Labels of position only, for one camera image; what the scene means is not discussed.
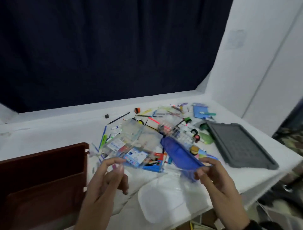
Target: hand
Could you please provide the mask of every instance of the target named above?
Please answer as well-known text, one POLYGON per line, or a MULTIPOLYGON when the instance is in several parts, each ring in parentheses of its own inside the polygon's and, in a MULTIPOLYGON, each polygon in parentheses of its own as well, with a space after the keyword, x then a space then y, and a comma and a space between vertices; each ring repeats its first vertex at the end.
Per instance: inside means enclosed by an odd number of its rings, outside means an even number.
POLYGON ((91 179, 75 230, 105 230, 112 216, 114 197, 117 189, 128 193, 128 177, 124 174, 121 158, 110 158, 102 162, 91 179), (107 172, 108 166, 120 164, 113 171, 107 172))
POLYGON ((234 181, 221 162, 208 157, 200 161, 212 164, 199 168, 195 177, 206 187, 218 218, 228 230, 243 230, 250 220, 234 181))

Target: dark blue curtain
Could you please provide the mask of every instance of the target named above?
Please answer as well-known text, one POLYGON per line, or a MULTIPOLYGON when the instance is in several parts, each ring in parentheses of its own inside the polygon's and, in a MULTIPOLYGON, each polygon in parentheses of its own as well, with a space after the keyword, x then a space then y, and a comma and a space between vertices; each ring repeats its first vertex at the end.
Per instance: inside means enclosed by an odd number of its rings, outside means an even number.
POLYGON ((0 102, 29 112, 194 90, 232 0, 1 0, 0 102))

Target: gray tablet case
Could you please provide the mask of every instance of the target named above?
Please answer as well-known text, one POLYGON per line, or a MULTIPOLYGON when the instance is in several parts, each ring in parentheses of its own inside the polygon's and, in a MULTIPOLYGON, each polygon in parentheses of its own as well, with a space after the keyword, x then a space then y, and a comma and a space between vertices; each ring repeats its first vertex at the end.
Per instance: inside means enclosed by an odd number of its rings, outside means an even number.
POLYGON ((240 124, 206 122, 224 161, 231 167, 278 169, 278 163, 240 124))

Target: brown leather folder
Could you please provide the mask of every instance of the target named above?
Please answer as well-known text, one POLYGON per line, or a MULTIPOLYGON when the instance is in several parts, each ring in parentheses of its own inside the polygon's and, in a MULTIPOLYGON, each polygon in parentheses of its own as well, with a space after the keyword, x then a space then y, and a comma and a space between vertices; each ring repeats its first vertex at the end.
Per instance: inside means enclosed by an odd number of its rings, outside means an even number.
POLYGON ((0 229, 31 229, 79 212, 88 148, 79 143, 0 161, 0 229))

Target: left hand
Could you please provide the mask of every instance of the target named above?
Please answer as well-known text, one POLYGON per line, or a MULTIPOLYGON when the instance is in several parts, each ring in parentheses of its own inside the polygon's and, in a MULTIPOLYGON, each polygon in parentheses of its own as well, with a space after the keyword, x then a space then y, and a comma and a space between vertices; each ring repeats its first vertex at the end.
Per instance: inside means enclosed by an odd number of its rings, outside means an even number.
POLYGON ((114 197, 117 189, 128 193, 128 177, 124 174, 121 158, 110 158, 102 162, 91 179, 75 230, 105 230, 112 216, 114 197), (113 171, 105 174, 107 168, 113 164, 120 164, 113 171))

